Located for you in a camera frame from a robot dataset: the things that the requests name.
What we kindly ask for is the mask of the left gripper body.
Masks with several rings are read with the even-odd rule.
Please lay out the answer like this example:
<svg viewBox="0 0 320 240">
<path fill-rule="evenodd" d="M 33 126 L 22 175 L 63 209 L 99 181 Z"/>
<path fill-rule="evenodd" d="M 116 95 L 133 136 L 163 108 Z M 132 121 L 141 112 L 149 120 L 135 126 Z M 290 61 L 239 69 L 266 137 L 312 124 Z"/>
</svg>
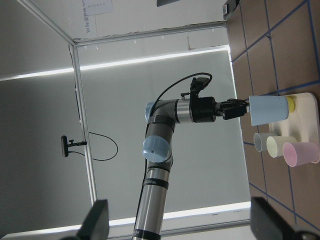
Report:
<svg viewBox="0 0 320 240">
<path fill-rule="evenodd" d="M 221 115 L 216 109 L 214 97 L 191 97 L 189 108 L 194 123 L 213 123 Z"/>
</svg>

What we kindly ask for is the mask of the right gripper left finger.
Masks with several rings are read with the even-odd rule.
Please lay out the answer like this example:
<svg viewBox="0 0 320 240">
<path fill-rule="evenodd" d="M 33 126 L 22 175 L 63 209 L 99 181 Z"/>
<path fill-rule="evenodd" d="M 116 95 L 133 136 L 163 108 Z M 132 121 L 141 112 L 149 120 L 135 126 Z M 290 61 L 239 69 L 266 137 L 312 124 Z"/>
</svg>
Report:
<svg viewBox="0 0 320 240">
<path fill-rule="evenodd" d="M 106 240 L 109 235 L 108 200 L 97 200 L 76 234 L 79 240 Z"/>
</svg>

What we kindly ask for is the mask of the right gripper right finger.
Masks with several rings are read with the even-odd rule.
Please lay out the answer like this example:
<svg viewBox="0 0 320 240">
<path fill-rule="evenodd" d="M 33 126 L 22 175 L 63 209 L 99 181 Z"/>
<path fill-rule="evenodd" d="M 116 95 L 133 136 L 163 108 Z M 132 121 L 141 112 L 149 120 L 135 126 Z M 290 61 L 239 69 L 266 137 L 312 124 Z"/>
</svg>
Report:
<svg viewBox="0 0 320 240">
<path fill-rule="evenodd" d="M 257 240 L 302 240 L 263 197 L 252 197 L 250 229 Z"/>
</svg>

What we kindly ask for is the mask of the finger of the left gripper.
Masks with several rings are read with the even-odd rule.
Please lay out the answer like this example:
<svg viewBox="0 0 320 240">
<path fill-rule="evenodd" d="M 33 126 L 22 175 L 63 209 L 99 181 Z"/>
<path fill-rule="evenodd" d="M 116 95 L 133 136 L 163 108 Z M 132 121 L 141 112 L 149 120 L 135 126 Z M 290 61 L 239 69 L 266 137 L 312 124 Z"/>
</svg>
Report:
<svg viewBox="0 0 320 240">
<path fill-rule="evenodd" d="M 246 100 L 243 99 L 234 99 L 230 98 L 226 101 L 223 101 L 220 103 L 222 107 L 239 107 L 239 106 L 249 106 L 249 103 Z"/>
<path fill-rule="evenodd" d="M 239 118 L 248 113 L 247 108 L 247 106 L 235 106 L 224 108 L 221 111 L 221 116 L 224 120 Z"/>
</svg>

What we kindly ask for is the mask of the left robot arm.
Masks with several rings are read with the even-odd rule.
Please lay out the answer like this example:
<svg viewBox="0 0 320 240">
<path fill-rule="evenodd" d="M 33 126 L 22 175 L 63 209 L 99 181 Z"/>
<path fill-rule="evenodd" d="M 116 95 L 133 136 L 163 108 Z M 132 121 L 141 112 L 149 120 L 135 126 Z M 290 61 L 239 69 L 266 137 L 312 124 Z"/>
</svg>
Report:
<svg viewBox="0 0 320 240">
<path fill-rule="evenodd" d="M 216 102 L 213 97 L 198 96 L 147 104 L 147 130 L 142 145 L 147 168 L 132 239 L 161 239 L 169 176 L 174 161 L 172 137 L 175 126 L 183 123 L 213 123 L 217 117 L 224 120 L 242 117 L 248 112 L 248 106 L 246 100 Z"/>
</svg>

